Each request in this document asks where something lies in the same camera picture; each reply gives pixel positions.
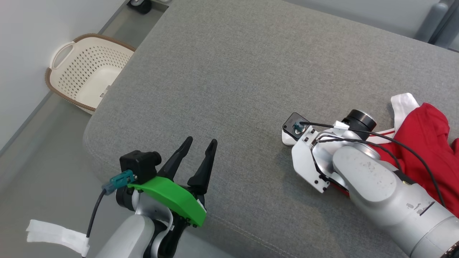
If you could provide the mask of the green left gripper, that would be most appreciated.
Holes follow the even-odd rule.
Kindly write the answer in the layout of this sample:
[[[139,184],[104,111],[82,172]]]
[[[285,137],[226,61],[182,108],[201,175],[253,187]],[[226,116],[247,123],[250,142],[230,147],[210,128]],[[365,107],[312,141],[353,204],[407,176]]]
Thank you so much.
[[[148,182],[139,185],[128,184],[136,190],[141,190],[179,216],[190,220],[191,225],[202,227],[207,211],[194,196],[203,196],[208,191],[208,185],[213,169],[218,141],[212,139],[205,150],[205,158],[196,173],[188,180],[188,192],[182,186],[174,183],[174,176],[188,154],[193,137],[187,137],[182,145],[172,154],[165,165],[157,172],[157,176]]]

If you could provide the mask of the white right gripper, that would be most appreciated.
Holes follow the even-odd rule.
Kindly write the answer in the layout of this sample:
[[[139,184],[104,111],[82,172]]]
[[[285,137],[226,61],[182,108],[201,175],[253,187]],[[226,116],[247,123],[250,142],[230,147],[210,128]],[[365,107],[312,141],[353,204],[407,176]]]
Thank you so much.
[[[284,145],[292,146],[291,156],[295,172],[318,192],[324,193],[330,183],[317,170],[311,151],[312,142],[317,135],[318,131],[308,127],[297,141],[285,129],[281,136]]]

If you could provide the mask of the red jersey white trim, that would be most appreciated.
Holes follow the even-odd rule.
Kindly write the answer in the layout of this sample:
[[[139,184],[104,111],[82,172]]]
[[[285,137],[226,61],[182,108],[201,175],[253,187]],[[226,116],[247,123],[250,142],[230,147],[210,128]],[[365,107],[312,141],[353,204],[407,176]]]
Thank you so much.
[[[411,93],[392,96],[394,127],[380,134],[395,142],[370,136],[369,142],[380,145],[381,159],[396,165],[389,150],[397,158],[401,169],[413,181],[439,201],[441,192],[446,208],[459,218],[459,138],[449,143],[449,121],[429,103],[419,105]],[[438,187],[435,188],[431,175]]]

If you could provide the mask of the grey fabric sofa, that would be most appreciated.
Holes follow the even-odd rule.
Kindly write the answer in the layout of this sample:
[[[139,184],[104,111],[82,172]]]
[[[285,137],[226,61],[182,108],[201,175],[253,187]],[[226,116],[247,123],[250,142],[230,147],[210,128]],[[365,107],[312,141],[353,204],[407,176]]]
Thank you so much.
[[[218,141],[208,217],[188,232],[238,258],[406,258],[343,193],[318,193],[292,166],[281,128],[297,112],[331,124],[352,109],[392,127],[409,92],[459,138],[459,53],[282,0],[173,2],[89,120],[97,178],[133,150],[169,159],[186,184]]]

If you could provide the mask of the cream plastic laundry basket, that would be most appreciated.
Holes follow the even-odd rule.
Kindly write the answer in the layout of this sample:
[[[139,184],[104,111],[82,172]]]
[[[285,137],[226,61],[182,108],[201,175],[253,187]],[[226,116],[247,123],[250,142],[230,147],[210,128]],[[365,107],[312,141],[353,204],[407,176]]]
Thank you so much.
[[[62,45],[45,73],[47,87],[94,114],[136,48],[100,34],[84,34]]]

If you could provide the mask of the white tape tag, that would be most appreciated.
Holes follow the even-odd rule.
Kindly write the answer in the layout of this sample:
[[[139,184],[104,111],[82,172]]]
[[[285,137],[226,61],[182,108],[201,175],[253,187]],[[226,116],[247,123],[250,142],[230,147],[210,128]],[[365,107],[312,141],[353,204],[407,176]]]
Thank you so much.
[[[83,258],[90,249],[89,238],[80,232],[69,230],[57,224],[31,219],[26,229],[27,242],[48,242],[63,245]]]

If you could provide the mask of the black caster wheel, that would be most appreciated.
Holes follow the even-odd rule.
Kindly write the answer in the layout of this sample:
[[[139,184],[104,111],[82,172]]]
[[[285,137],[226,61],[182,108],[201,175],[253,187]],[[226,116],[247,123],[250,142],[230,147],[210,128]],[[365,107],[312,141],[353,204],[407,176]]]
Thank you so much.
[[[151,11],[152,3],[150,0],[129,0],[128,7],[144,15]]]

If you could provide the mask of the grey partition post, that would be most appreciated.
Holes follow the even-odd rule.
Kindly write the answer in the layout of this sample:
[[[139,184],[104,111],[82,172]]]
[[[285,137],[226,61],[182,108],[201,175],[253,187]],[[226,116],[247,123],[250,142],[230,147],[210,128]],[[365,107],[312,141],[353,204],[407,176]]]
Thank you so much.
[[[448,9],[431,36],[430,44],[448,49],[459,35],[459,0],[441,0]]]
[[[449,3],[447,0],[441,0],[434,4],[416,32],[414,39],[429,42],[448,10]]]

